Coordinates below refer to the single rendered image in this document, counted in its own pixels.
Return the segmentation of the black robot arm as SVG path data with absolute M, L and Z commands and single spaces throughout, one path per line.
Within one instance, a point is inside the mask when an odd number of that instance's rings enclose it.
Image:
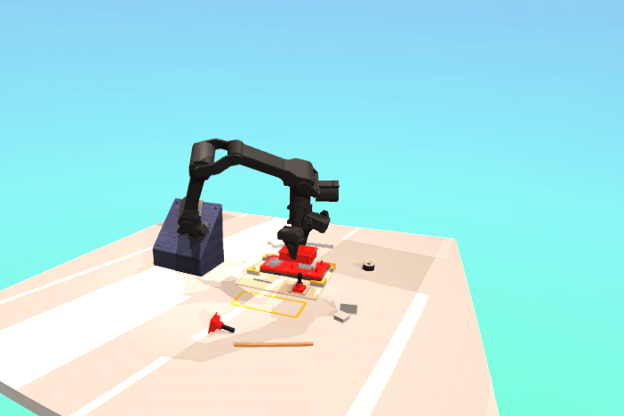
M 216 150 L 225 149 L 228 154 L 215 161 Z M 214 162 L 215 161 L 215 162 Z M 242 165 L 275 176 L 290 187 L 290 202 L 310 203 L 338 202 L 339 181 L 319 180 L 318 171 L 312 163 L 297 157 L 286 159 L 244 144 L 241 140 L 218 138 L 201 140 L 192 146 L 189 164 L 189 183 L 186 196 L 180 202 L 177 232 L 187 238 L 203 241 L 210 223 L 201 221 L 204 200 L 199 200 L 204 182 L 213 175 L 226 171 L 230 166 Z M 326 210 L 305 213 L 303 229 L 308 227 L 324 234 L 331 217 Z M 202 240 L 201 240 L 202 239 Z

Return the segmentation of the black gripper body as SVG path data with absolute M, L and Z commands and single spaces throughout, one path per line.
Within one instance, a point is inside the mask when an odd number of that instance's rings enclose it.
M 287 205 L 289 210 L 289 219 L 286 224 L 292 226 L 284 226 L 277 232 L 277 240 L 299 243 L 304 236 L 303 221 L 305 213 L 310 213 L 310 209 L 313 206 L 311 203 L 307 204 L 295 204 L 290 202 Z

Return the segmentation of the small white block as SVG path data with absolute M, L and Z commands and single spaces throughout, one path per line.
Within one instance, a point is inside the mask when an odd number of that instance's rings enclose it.
M 340 311 L 338 311 L 337 313 L 335 313 L 333 315 L 333 319 L 336 320 L 336 321 L 339 321 L 341 323 L 344 323 L 344 322 L 347 322 L 347 320 L 350 319 L 350 314 L 347 314 L 347 313 L 345 313 L 345 312 L 340 310 Z

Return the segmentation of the tan wooden flat bar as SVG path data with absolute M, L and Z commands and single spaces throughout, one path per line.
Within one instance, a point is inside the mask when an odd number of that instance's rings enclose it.
M 234 347 L 240 347 L 240 348 L 249 348 L 249 347 L 269 347 L 269 348 L 274 348 L 274 347 L 300 347 L 300 346 L 314 346 L 314 342 L 298 342 L 298 343 L 291 343 L 291 342 L 251 343 L 251 342 L 245 342 L 245 343 L 235 343 L 234 344 Z

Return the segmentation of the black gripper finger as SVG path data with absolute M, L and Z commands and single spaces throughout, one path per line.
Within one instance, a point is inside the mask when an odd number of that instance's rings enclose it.
M 303 239 L 304 239 L 304 237 L 303 237 Z M 300 243 L 303 241 L 303 239 L 300 241 Z M 300 243 L 287 242 L 287 241 L 283 241 L 283 242 L 284 242 L 284 245 L 286 246 L 286 248 L 288 250 L 288 253 L 290 254 L 292 260 L 296 260 Z
M 299 245 L 304 245 L 304 246 L 306 246 L 306 243 L 307 243 L 307 240 L 308 240 L 308 235 L 309 235 L 309 232 L 310 232 L 311 230 L 313 230 L 313 229 L 312 229 L 312 228 L 308 228 L 308 229 L 302 229 L 302 230 L 304 231 L 304 236 L 303 236 L 303 237 L 304 237 L 304 239 L 303 239 L 303 241 L 302 241 Z

